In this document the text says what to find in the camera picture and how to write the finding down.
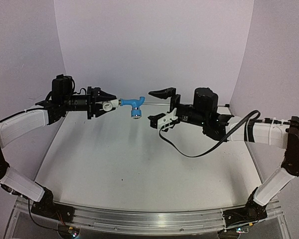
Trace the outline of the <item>white plastic pipe fitting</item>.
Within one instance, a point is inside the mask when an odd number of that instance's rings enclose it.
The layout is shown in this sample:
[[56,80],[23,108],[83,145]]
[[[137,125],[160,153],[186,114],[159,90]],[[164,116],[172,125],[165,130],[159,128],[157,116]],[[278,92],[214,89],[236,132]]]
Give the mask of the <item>white plastic pipe fitting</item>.
[[102,102],[102,106],[104,110],[110,110],[111,108],[117,108],[120,106],[120,100],[112,100],[107,102]]

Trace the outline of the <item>blue water faucet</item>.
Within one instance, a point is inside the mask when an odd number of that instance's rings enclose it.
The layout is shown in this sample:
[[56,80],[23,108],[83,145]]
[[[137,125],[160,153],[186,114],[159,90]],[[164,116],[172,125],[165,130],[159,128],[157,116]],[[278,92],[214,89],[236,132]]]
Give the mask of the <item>blue water faucet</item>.
[[130,99],[130,100],[124,100],[119,99],[119,105],[120,106],[131,106],[131,118],[137,120],[142,117],[142,110],[141,106],[145,102],[145,97],[140,97],[137,99]]

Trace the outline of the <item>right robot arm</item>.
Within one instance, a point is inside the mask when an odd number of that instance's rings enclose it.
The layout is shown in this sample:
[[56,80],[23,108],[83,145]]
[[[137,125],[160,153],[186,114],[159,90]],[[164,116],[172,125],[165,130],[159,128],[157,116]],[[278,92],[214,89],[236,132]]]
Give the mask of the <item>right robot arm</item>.
[[278,169],[257,187],[248,197],[246,204],[237,209],[223,212],[227,227],[257,222],[267,217],[266,207],[291,180],[299,177],[299,117],[289,120],[275,118],[261,119],[261,113],[254,110],[245,117],[218,113],[218,95],[209,88],[197,88],[193,103],[180,102],[176,88],[151,91],[149,95],[169,99],[169,112],[149,116],[150,126],[159,133],[167,132],[181,122],[202,127],[202,133],[217,143],[201,156],[205,156],[228,141],[262,143],[285,150]]

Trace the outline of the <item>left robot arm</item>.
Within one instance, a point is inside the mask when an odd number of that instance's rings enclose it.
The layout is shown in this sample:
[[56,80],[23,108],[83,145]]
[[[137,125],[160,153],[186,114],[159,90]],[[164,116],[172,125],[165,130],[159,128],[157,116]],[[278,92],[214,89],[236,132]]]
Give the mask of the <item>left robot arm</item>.
[[48,218],[58,214],[53,193],[10,166],[2,149],[37,128],[56,123],[68,112],[86,112],[90,120],[111,112],[120,105],[116,96],[98,87],[88,87],[84,92],[83,95],[75,92],[75,82],[71,76],[58,75],[52,80],[52,89],[45,100],[0,120],[0,187],[10,194],[32,200]]

